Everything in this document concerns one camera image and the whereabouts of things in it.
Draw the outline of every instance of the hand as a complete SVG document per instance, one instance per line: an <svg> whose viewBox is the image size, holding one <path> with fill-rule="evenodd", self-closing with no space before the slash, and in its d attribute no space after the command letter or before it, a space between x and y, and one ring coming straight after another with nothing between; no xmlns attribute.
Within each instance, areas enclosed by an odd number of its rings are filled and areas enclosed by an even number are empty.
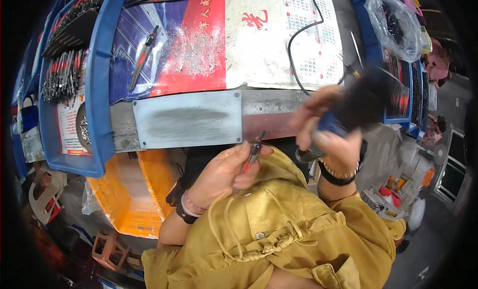
<svg viewBox="0 0 478 289"><path fill-rule="evenodd" d="M290 128L297 132L296 143L300 150L307 151L313 140L324 152L322 159L327 166L337 173L346 174L355 170L360 159L361 132L353 131L348 137L341 138L329 131L314 131L320 117L342 97L342 93L339 85L320 88L296 109Z"/></svg>
<svg viewBox="0 0 478 289"><path fill-rule="evenodd" d="M244 162L249 158L252 145L244 141L241 145L224 150L213 158L201 172L196 182L188 191L189 199L202 208L209 205L220 195L232 194L232 189L247 189L252 185L254 177L260 170L259 160L256 159L247 172L241 172ZM271 147L262 145L261 155L271 155Z"/></svg>

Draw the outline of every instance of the electric cord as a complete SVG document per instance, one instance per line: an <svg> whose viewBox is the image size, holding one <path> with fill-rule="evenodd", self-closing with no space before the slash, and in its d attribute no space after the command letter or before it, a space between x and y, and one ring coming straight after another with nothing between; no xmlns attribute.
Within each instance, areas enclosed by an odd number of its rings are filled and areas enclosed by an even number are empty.
<svg viewBox="0 0 478 289"><path fill-rule="evenodd" d="M301 29L299 29L296 33L294 33L294 35L292 35L291 39L289 40L289 45L287 46L287 55L289 56L289 61L291 63L291 68L292 68L292 72L294 74L294 77L296 78L296 81L297 81L297 84L299 85L300 89L305 93L307 94L308 96L310 96L310 93L309 93L309 90L305 89L303 86L302 86L302 83L300 82L299 80L299 77L297 75L297 72L296 72L296 67L294 66L294 61L292 60L292 54L291 54L291 44L292 44L292 41L294 40L294 38L299 34L301 33L302 31L310 28L310 27L313 27L315 25L318 25L318 24L321 24L324 22L324 17L322 16L322 13L320 12L320 9L319 7L317 6L317 2L315 2L315 0L312 0L314 2L314 6L315 8L317 9L317 12L319 13L319 16L320 16L320 20L318 22L315 22L315 23L311 23L311 24L308 24L307 26L305 27L302 27ZM342 78L340 79L340 81L337 83L338 85L342 83L342 81L344 80L344 77L345 77L345 74L342 76Z"/></svg>

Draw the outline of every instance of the plastic stool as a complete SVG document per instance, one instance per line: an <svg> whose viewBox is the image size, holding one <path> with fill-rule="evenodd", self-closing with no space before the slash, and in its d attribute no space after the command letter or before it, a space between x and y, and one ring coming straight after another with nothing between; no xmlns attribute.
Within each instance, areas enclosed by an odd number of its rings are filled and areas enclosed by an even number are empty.
<svg viewBox="0 0 478 289"><path fill-rule="evenodd" d="M51 178L44 176L45 172L51 174ZM46 188L39 195L38 199L35 199L33 196L33 191L38 183L43 183ZM66 184L67 182L65 173L52 170L48 167L46 162L44 162L39 168L37 175L30 186L30 190L28 191L28 201L30 202L33 213L43 225L46 225L50 222L50 218L55 207L58 209L60 208L60 205L58 204L58 198L62 194L63 187ZM48 204L51 204L52 206L47 211L45 208Z"/></svg>
<svg viewBox="0 0 478 289"><path fill-rule="evenodd" d="M126 256L129 252L129 246L127 249L123 248L116 241L117 237L118 232L116 231L111 232L110 235L104 235L101 233L101 231L98 232L98 234L96 235L95 243L93 244L93 250L91 251L91 255L96 261L98 261L105 268L111 269L113 271L118 271L121 268L124 259L126 259ZM101 254L96 253L98 241L100 241L100 244L104 245ZM118 264L114 264L110 260L112 256L115 256L115 254L121 255L121 259L119 260Z"/></svg>

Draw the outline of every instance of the bracelet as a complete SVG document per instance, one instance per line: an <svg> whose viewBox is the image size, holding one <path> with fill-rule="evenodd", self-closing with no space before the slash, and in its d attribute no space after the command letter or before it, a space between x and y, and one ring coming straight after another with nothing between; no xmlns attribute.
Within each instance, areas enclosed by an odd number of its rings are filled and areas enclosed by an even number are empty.
<svg viewBox="0 0 478 289"><path fill-rule="evenodd" d="M347 174L342 174L342 173L337 173L334 170L332 170L331 168L329 168L321 157L319 157L317 160L324 165L324 168L326 169L326 171L330 175L332 175L333 177L335 177L337 179L350 179L350 178L354 177L355 174L357 173L357 171L359 170L359 162L358 161L357 161L357 166L355 167L354 172L347 173Z"/></svg>
<svg viewBox="0 0 478 289"><path fill-rule="evenodd" d="M184 204L186 204L187 206L189 206L190 209L191 209L192 211L194 211L195 213L197 213L197 214L203 214L203 213L205 213L205 212L207 211L206 208L202 208L202 207L200 207L200 206L197 206L196 204L193 203L193 201L191 201L191 199L188 198L188 196L187 196L187 192L188 192L188 191L189 191L189 190L186 190L186 191L184 192L184 194L182 195L182 197L181 197L181 202L182 202L183 199L184 199Z"/></svg>
<svg viewBox="0 0 478 289"><path fill-rule="evenodd" d="M187 214L187 215L190 215L190 216L194 216L194 217L200 217L202 214L195 214L194 212L191 212L185 205L184 205L184 197L186 196L186 193L182 194L181 196L181 206L182 206L182 210Z"/></svg>
<svg viewBox="0 0 478 289"><path fill-rule="evenodd" d="M333 185L337 185L337 186L348 185L349 183L351 183L355 179L355 175L350 179L335 178L329 172L327 172L326 168L324 167L324 163L322 163L321 161L318 161L317 164L319 165L319 168L320 168L321 177L325 178L328 182L330 182Z"/></svg>

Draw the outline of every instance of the metal plate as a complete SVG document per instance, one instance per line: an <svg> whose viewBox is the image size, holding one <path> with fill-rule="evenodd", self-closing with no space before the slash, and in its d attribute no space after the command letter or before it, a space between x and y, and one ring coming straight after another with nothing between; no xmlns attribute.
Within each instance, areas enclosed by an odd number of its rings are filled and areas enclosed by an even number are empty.
<svg viewBox="0 0 478 289"><path fill-rule="evenodd" d="M142 149L242 142L240 90L138 100L133 112Z"/></svg>

